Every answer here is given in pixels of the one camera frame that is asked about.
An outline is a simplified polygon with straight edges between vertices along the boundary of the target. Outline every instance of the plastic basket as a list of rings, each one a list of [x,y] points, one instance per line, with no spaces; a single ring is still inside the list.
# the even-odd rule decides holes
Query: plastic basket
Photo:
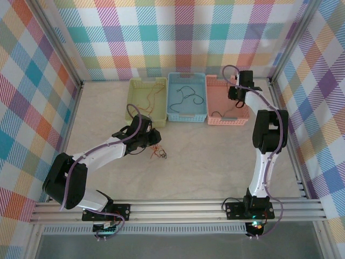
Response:
[[[129,81],[127,103],[134,104],[139,108],[141,114],[150,117],[154,128],[165,127],[167,120],[167,85],[165,77],[153,78],[152,81],[143,81],[141,78],[133,78]],[[137,114],[133,107],[130,107],[129,111],[133,116]],[[132,122],[132,118],[127,111],[125,120],[129,125]]]
[[[168,84],[168,120],[204,122],[207,116],[205,74],[169,73]],[[187,96],[193,94],[193,90],[202,99],[198,96],[190,96],[182,101],[182,95]]]
[[[248,107],[236,108],[237,101],[230,100],[227,93],[230,85],[224,79],[217,79],[216,75],[206,76],[208,96],[209,125],[244,125],[249,119]]]

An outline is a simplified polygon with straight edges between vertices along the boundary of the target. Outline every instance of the pink basket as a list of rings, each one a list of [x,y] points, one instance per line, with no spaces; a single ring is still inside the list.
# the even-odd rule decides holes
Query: pink basket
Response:
[[[224,79],[217,79],[216,75],[206,76],[207,122],[209,125],[244,125],[249,119],[248,107],[236,108],[237,101],[227,97],[230,85]]]

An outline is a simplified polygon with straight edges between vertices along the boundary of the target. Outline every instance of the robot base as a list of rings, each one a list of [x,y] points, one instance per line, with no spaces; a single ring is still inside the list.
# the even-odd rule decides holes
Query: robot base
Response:
[[[272,203],[269,203],[266,210],[251,210],[250,215],[246,213],[242,202],[228,202],[225,204],[225,209],[228,220],[265,220],[266,215],[268,220],[274,219]]]
[[[129,220],[130,204],[111,204],[106,207],[106,212],[120,214],[125,218],[125,221]],[[101,215],[94,212],[90,212],[85,209],[82,213],[82,221],[114,221],[114,216]]]

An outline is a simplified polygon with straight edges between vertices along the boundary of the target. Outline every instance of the checkered wall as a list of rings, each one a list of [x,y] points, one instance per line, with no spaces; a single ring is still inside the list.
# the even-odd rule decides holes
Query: checkered wall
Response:
[[[345,258],[344,0],[323,0],[278,83],[303,174]]]
[[[41,5],[86,80],[219,74],[267,77],[308,0],[54,0]]]
[[[0,258],[19,258],[77,88],[25,0],[0,0]]]

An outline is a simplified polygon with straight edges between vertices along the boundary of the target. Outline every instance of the green basket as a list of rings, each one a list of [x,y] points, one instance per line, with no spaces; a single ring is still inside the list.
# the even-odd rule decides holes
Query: green basket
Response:
[[[156,77],[153,78],[153,81],[148,80],[133,78],[129,81],[127,103],[134,104],[140,108],[141,114],[150,117],[154,128],[162,128],[165,127],[167,121],[168,80],[165,77]],[[137,114],[133,107],[130,107],[129,111],[132,116]],[[132,122],[132,118],[127,111],[125,120],[129,125]]]

